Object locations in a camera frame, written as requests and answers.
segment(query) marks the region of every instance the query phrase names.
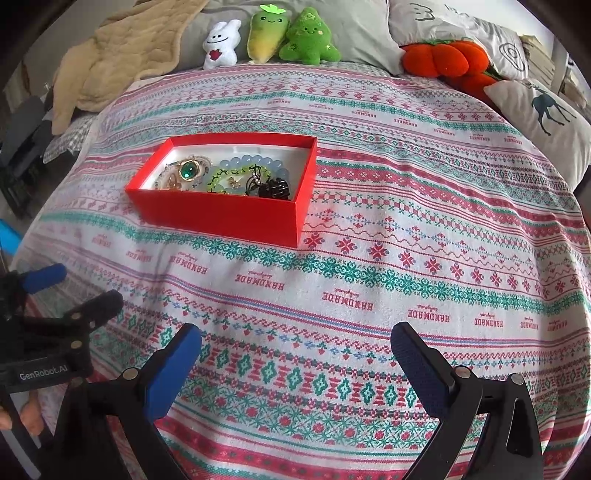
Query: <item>gray pillow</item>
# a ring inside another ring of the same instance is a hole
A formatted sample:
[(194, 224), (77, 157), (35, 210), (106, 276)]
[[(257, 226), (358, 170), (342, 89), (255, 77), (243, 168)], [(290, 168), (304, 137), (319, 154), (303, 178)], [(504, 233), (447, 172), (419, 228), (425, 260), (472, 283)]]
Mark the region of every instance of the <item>gray pillow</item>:
[[(210, 0), (181, 38), (177, 71), (201, 67), (205, 60), (202, 43), (217, 22), (237, 18), (242, 21), (241, 42), (236, 48), (238, 60), (248, 60), (246, 42), (251, 17), (260, 10), (261, 0)], [(388, 70), (393, 75), (403, 72), (400, 60), (404, 50), (392, 39), (388, 30), (387, 0), (273, 0), (295, 19), (305, 7), (313, 7), (329, 26), (333, 44), (343, 61), (366, 63)]]

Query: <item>green plush toy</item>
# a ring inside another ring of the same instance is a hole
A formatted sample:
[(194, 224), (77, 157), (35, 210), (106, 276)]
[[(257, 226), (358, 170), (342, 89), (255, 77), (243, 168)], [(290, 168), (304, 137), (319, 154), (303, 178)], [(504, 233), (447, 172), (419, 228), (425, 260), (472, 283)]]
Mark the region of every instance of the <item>green plush toy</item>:
[(328, 26), (312, 7), (306, 7), (287, 31), (288, 43), (281, 47), (279, 58), (300, 60), (306, 65), (319, 65), (320, 60), (339, 61), (340, 52), (330, 42)]
[(267, 63), (277, 53), (290, 26), (283, 8), (273, 4), (261, 5), (262, 11), (253, 15), (246, 50), (253, 63)]

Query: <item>blue gripper pad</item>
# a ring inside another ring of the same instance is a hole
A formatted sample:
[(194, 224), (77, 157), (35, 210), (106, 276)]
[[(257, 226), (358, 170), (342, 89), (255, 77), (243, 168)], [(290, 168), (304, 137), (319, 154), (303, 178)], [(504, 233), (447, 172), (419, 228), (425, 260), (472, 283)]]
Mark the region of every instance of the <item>blue gripper pad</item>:
[(454, 386), (451, 366), (437, 350), (421, 340), (408, 322), (394, 326), (390, 344), (427, 414), (443, 420), (449, 411)]
[(27, 293), (37, 293), (52, 287), (66, 278), (66, 268), (61, 263), (22, 275), (21, 284)]
[(162, 366), (147, 385), (145, 394), (144, 414), (150, 423), (161, 419), (170, 410), (201, 353), (201, 332), (195, 325), (185, 323), (166, 348), (152, 357), (159, 353), (162, 353), (159, 360), (164, 359)]

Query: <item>black chair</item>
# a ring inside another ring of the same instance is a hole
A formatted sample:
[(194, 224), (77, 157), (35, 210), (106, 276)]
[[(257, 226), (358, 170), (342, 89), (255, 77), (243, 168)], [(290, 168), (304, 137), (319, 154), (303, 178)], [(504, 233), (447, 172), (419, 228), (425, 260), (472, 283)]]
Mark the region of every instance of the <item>black chair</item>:
[(8, 123), (0, 151), (0, 191), (14, 214), (27, 213), (30, 190), (43, 168), (43, 153), (53, 138), (51, 122), (44, 121), (45, 108), (32, 96), (19, 105)]

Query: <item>blue deer print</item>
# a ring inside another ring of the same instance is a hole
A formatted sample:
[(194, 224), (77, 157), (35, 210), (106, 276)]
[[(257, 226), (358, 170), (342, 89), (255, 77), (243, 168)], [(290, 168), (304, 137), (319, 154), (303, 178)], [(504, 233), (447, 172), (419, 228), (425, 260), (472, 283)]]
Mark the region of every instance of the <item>blue deer print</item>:
[(549, 137), (552, 135), (550, 132), (548, 132), (545, 128), (544, 128), (544, 115), (546, 115), (548, 117), (549, 120), (552, 120), (553, 122), (564, 126), (564, 123), (559, 122), (558, 120), (554, 119), (552, 117), (552, 115), (550, 115), (550, 108), (551, 107), (556, 107), (557, 110), (559, 111), (559, 113), (562, 115), (562, 117), (568, 122), (570, 123), (570, 120), (568, 118), (566, 118), (566, 115), (564, 114), (564, 112), (567, 112), (570, 116), (572, 116), (573, 118), (577, 118), (576, 116), (574, 116), (571, 112), (569, 112), (566, 108), (564, 108), (562, 105), (560, 105), (556, 100), (554, 100), (552, 98), (551, 95), (548, 95), (548, 93), (546, 93), (544, 90), (542, 90), (540, 87), (538, 87), (537, 85), (527, 82), (526, 84), (527, 88), (531, 88), (536, 90), (537, 92), (540, 92), (541, 95), (535, 97), (532, 101), (531, 101), (531, 106), (533, 108), (536, 109), (536, 111), (538, 112), (538, 122), (540, 123), (540, 126), (542, 127), (542, 130), (544, 131), (544, 133), (546, 135), (548, 135)]

